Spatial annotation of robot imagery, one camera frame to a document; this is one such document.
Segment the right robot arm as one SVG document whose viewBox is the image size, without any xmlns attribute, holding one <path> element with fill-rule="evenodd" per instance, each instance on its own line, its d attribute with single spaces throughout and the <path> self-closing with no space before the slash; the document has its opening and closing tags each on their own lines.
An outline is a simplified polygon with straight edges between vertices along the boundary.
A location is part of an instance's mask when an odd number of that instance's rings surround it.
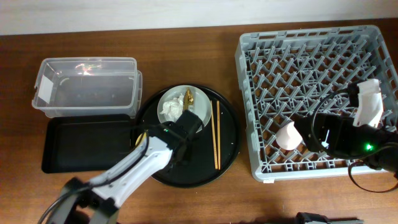
<svg viewBox="0 0 398 224">
<path fill-rule="evenodd" d="M 309 151 L 325 152 L 336 159 L 359 159 L 371 169 L 397 174 L 397 134 L 368 124 L 356 127 L 354 119 L 319 114 L 294 123 Z"/>
</svg>

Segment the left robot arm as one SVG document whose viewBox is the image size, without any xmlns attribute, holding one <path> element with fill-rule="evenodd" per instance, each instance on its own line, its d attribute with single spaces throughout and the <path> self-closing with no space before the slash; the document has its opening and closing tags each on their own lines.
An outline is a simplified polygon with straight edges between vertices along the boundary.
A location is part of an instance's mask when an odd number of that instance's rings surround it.
<svg viewBox="0 0 398 224">
<path fill-rule="evenodd" d="M 185 110 L 176 122 L 140 125 L 142 135 L 131 153 L 102 174 L 69 180 L 39 223 L 116 223 L 119 209 L 150 176 L 186 159 L 202 120 Z"/>
</svg>

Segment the yellow bowl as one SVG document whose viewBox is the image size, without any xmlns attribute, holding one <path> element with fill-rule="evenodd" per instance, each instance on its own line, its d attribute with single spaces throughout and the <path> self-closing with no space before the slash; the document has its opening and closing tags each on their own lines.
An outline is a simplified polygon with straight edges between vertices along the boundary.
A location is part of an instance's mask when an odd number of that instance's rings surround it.
<svg viewBox="0 0 398 224">
<path fill-rule="evenodd" d="M 139 146 L 145 139 L 146 139 L 146 133 L 143 132 L 137 137 L 135 146 Z"/>
</svg>

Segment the pink cup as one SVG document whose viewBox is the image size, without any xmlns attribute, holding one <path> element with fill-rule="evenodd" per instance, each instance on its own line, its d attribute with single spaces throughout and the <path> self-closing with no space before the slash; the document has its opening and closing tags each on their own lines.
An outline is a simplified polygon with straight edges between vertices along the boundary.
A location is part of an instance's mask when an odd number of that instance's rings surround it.
<svg viewBox="0 0 398 224">
<path fill-rule="evenodd" d="M 296 149 L 303 141 L 302 136 L 294 126 L 295 122 L 289 122 L 280 128 L 276 133 L 276 142 L 282 149 L 292 151 Z"/>
</svg>

